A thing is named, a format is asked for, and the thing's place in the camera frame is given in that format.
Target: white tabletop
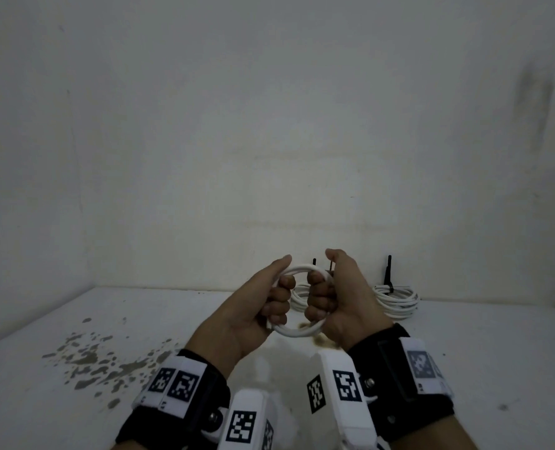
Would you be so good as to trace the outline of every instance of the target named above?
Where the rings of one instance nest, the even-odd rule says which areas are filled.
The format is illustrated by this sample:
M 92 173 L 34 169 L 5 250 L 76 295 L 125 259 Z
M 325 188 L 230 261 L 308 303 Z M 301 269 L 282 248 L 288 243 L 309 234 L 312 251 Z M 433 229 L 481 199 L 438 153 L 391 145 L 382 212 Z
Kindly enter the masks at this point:
M 185 344 L 227 295 L 99 287 L 4 338 L 0 450 L 108 449 L 159 356 Z M 478 446 L 555 448 L 555 310 L 422 302 L 403 325 L 425 340 Z M 274 333 L 229 378 L 232 393 L 272 393 L 277 449 L 311 448 L 301 370 L 315 344 Z

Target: wrist strap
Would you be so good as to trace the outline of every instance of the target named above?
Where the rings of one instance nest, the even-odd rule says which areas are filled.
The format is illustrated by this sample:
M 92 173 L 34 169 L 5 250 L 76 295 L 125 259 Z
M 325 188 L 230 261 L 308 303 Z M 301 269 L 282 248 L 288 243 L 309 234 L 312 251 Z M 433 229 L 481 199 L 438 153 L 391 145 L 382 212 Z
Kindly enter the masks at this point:
M 185 445 L 216 448 L 201 431 L 219 429 L 219 408 L 229 408 L 229 400 L 229 388 L 219 370 L 203 357 L 182 349 L 165 360 L 138 395 L 115 441 L 135 440 L 148 450 Z
M 377 395 L 369 405 L 375 430 L 387 442 L 454 414 L 446 395 L 425 395 L 417 387 L 401 337 L 409 334 L 399 324 L 375 333 L 349 351 L 367 396 Z

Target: black cable tie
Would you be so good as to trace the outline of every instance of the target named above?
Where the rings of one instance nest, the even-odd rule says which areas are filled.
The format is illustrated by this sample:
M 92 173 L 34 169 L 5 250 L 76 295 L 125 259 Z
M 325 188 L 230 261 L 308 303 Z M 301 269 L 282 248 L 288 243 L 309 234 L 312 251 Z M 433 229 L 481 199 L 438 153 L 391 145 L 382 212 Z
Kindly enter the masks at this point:
M 394 292 L 394 286 L 390 280 L 390 271 L 392 270 L 392 256 L 388 256 L 388 265 L 386 267 L 386 275 L 384 276 L 384 284 L 390 288 L 390 293 Z

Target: white wall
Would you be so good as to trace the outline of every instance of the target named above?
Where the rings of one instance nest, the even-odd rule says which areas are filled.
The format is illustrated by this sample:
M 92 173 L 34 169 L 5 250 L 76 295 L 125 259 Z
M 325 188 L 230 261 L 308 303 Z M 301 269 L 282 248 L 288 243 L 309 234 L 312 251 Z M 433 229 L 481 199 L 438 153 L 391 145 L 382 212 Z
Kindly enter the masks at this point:
M 93 285 L 62 21 L 53 0 L 0 0 L 0 337 Z
M 230 289 L 341 247 L 427 297 L 555 303 L 555 0 L 67 12 L 97 284 Z

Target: white cable loop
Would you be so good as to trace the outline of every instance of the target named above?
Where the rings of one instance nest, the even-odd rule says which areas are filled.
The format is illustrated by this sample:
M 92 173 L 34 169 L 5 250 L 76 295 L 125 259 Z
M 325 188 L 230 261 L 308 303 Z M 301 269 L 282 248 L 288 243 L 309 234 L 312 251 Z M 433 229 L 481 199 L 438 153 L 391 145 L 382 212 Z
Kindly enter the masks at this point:
M 286 268 L 283 272 L 279 274 L 279 276 L 283 275 L 295 275 L 297 273 L 304 273 L 304 272 L 319 272 L 323 279 L 325 279 L 328 283 L 332 282 L 333 279 L 331 275 L 319 268 L 316 265 L 312 265 L 309 263 L 299 264 L 299 265 L 292 265 Z M 273 287 L 277 286 L 277 282 L 279 279 L 273 284 Z M 302 311 L 307 309 L 307 297 L 309 296 L 309 289 L 310 285 L 308 284 L 300 284 L 299 286 L 295 287 L 290 295 L 290 306 L 292 309 L 296 311 Z M 304 338 L 316 335 L 317 333 L 321 332 L 321 327 L 323 326 L 325 319 L 319 320 L 317 322 L 312 322 L 311 326 L 306 328 L 288 328 L 285 325 L 273 325 L 271 322 L 267 321 L 267 328 L 275 330 L 277 333 L 288 337 L 288 338 Z
M 384 308 L 384 314 L 398 320 L 409 318 L 421 300 L 409 286 L 394 286 L 394 292 L 390 293 L 390 287 L 384 284 L 373 287 L 373 292 Z

